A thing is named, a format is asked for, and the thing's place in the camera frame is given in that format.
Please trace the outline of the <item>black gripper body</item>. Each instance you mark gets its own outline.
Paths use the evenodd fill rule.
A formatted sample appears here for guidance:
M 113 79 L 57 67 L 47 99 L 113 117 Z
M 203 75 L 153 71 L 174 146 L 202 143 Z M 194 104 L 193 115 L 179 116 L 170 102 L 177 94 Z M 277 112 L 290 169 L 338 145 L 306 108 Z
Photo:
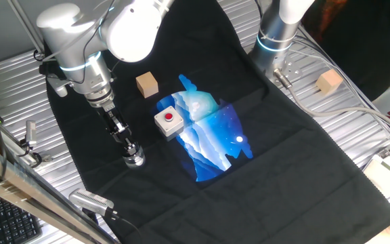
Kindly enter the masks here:
M 125 141 L 130 138 L 129 126 L 114 104 L 105 105 L 101 110 L 101 116 L 106 123 L 108 132 L 116 141 Z

